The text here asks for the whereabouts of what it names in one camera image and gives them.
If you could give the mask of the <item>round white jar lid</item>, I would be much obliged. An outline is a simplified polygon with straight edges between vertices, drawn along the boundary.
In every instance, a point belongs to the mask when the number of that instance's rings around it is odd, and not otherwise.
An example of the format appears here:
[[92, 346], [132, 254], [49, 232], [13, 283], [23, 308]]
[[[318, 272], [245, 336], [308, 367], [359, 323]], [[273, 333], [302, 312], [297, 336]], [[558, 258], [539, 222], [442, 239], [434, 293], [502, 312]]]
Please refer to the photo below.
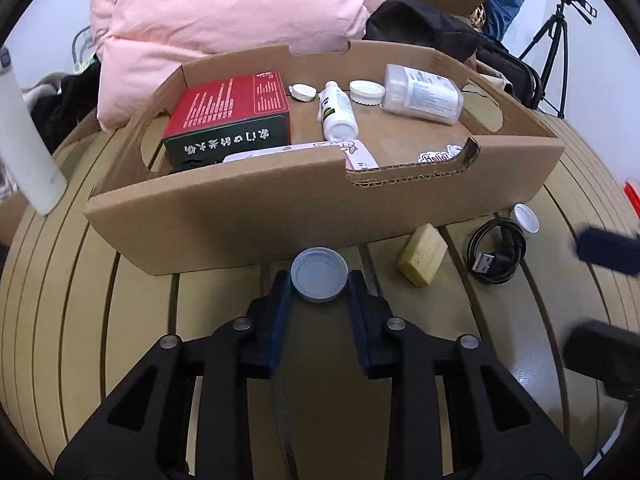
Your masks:
[[336, 298], [347, 284], [349, 267], [335, 250], [313, 247], [298, 254], [291, 264], [290, 277], [299, 296], [315, 304]]

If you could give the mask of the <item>yellow soap bar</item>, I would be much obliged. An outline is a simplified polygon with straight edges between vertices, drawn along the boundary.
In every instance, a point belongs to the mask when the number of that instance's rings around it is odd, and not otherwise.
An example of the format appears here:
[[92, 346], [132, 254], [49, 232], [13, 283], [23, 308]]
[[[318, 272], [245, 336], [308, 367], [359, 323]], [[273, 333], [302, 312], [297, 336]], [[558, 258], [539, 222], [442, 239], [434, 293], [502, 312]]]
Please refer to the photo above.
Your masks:
[[424, 224], [413, 232], [402, 248], [397, 269], [414, 286], [428, 286], [447, 252], [447, 244], [438, 229], [431, 223]]

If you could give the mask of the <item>small white bottle cap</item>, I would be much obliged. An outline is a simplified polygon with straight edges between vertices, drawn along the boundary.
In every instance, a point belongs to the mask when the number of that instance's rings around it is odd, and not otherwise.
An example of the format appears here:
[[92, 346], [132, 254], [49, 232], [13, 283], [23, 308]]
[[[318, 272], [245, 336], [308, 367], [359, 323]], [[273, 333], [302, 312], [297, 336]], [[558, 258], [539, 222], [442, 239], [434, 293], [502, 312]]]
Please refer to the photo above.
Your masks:
[[532, 208], [526, 204], [515, 204], [510, 213], [513, 220], [526, 236], [535, 235], [540, 230], [540, 222]]

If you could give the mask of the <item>pink cartoon notebook case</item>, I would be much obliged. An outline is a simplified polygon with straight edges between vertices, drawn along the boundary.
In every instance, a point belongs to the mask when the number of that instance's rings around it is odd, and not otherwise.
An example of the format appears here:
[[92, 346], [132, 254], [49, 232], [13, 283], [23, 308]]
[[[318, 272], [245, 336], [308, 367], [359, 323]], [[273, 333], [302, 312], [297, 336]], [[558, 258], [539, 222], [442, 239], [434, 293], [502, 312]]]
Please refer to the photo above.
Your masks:
[[[351, 141], [324, 141], [314, 143], [302, 143], [279, 146], [278, 148], [262, 148], [242, 153], [227, 155], [224, 162], [238, 162], [250, 158], [269, 156], [282, 153], [293, 153], [295, 151], [313, 150], [314, 148], [328, 148], [336, 146], [339, 148], [345, 159], [346, 169], [352, 171], [378, 169], [378, 162], [375, 160], [371, 152], [359, 140]], [[462, 152], [462, 147], [456, 144], [448, 144], [443, 151], [427, 151], [422, 152], [418, 156], [419, 164], [427, 164], [428, 162], [449, 162]]]

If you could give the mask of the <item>red rectangular box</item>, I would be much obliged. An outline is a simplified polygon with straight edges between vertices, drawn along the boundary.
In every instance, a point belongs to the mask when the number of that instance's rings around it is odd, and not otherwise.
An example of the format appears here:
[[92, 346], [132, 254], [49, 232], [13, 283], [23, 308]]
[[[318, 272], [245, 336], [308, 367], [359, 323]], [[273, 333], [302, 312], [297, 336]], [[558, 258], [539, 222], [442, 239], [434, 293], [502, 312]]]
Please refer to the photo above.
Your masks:
[[234, 76], [186, 90], [163, 141], [175, 170], [290, 144], [290, 108], [280, 73]]

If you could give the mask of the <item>white spray bottle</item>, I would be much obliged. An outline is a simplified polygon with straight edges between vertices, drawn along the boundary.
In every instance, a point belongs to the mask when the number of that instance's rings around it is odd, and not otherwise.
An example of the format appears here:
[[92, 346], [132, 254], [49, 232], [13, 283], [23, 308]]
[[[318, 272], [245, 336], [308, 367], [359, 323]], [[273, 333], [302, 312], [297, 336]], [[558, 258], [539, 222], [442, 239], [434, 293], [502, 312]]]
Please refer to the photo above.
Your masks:
[[324, 138], [331, 142], [357, 139], [359, 127], [352, 104], [336, 81], [326, 83], [319, 99], [318, 121], [321, 122]]

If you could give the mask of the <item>white contact lens case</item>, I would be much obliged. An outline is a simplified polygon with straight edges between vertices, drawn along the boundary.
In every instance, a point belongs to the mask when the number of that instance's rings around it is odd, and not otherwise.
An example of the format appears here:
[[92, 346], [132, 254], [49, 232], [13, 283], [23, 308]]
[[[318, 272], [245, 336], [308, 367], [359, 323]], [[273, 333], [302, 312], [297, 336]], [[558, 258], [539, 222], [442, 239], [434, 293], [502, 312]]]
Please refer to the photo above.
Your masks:
[[291, 84], [288, 92], [294, 100], [305, 103], [313, 101], [318, 94], [317, 89], [309, 84]]

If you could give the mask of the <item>red object at right edge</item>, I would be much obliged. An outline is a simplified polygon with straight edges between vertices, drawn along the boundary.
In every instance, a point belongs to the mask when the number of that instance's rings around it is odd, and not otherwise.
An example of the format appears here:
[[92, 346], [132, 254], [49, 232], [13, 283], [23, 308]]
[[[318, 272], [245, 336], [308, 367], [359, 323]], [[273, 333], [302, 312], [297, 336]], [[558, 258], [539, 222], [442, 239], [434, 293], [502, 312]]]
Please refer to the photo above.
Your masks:
[[638, 179], [629, 178], [624, 184], [624, 193], [627, 196], [629, 203], [635, 210], [640, 208], [640, 182]]

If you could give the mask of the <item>brown cardboard tray box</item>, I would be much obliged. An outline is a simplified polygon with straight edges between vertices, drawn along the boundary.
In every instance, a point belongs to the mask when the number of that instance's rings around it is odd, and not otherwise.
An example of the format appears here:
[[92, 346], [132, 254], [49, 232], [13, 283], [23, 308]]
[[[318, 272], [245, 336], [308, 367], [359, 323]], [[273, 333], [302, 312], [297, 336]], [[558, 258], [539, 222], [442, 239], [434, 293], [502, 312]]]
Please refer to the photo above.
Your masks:
[[[174, 114], [183, 92], [200, 84], [266, 70], [313, 86], [380, 81], [390, 64], [475, 84], [500, 107], [501, 127], [490, 131], [469, 113], [445, 126], [358, 107], [360, 140], [375, 167], [352, 171], [339, 148], [321, 144], [314, 104], [295, 102], [292, 152], [183, 172], [151, 171], [142, 159], [151, 122]], [[138, 109], [125, 136], [85, 214], [108, 244], [152, 275], [248, 266], [492, 214], [531, 200], [564, 150], [532, 110], [454, 58], [383, 41], [305, 55], [268, 46], [183, 64]]]

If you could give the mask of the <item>black backpack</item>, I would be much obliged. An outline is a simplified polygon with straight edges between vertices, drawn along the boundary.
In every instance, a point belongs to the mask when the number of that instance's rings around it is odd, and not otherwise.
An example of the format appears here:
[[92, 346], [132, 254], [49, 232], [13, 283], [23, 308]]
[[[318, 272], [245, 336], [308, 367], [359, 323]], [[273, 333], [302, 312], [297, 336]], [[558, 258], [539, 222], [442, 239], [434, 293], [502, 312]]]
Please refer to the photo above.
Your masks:
[[531, 110], [538, 108], [544, 90], [542, 90], [540, 76], [533, 67], [513, 56], [504, 47], [499, 47], [498, 44], [480, 46], [476, 51], [476, 58], [478, 62], [485, 63], [506, 77], [510, 82], [514, 99]]

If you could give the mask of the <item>dark blue fabric bag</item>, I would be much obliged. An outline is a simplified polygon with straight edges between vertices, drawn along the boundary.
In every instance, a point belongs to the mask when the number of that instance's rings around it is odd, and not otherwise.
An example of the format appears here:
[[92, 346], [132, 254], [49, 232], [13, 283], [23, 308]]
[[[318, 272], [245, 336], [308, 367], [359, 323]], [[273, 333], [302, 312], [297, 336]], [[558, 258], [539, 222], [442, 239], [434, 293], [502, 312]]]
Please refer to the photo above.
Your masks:
[[509, 27], [518, 16], [524, 0], [486, 0], [484, 3], [487, 21], [480, 32], [490, 40], [501, 42]]

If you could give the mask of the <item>black garment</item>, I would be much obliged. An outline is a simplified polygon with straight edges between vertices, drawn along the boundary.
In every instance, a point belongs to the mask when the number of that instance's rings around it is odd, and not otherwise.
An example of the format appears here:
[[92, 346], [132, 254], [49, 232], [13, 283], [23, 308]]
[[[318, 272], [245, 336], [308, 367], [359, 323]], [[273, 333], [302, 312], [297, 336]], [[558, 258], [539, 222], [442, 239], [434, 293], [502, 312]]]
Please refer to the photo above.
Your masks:
[[420, 0], [387, 0], [367, 20], [364, 40], [412, 44], [464, 62], [487, 40], [453, 15]]

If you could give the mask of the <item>white insulated water bottle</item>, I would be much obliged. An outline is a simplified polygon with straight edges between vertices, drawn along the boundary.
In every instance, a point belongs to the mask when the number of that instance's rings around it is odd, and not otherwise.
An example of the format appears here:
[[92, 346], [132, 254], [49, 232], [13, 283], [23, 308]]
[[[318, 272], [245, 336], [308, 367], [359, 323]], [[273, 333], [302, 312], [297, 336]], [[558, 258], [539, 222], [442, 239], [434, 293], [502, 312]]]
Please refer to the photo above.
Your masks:
[[0, 120], [3, 165], [32, 208], [44, 217], [63, 197], [67, 181], [30, 117], [6, 47], [1, 48]]

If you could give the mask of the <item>pink puffy down jacket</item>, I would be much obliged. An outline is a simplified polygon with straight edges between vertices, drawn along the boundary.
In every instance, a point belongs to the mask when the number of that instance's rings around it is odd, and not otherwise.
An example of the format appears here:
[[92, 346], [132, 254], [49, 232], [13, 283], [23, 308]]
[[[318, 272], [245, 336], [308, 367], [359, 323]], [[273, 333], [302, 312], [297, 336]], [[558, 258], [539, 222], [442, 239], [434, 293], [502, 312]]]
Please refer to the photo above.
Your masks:
[[96, 117], [126, 125], [180, 65], [206, 56], [285, 44], [335, 52], [359, 40], [386, 0], [91, 0], [101, 63]]

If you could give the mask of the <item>grey metal chair frame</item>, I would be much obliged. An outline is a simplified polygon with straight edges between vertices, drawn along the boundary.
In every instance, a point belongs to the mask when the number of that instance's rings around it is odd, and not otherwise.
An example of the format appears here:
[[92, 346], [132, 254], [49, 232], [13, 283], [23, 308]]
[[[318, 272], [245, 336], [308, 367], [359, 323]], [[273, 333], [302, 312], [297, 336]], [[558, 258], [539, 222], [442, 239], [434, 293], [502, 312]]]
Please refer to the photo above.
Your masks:
[[94, 45], [91, 27], [81, 29], [72, 40], [73, 74], [79, 75], [96, 62], [96, 46]]

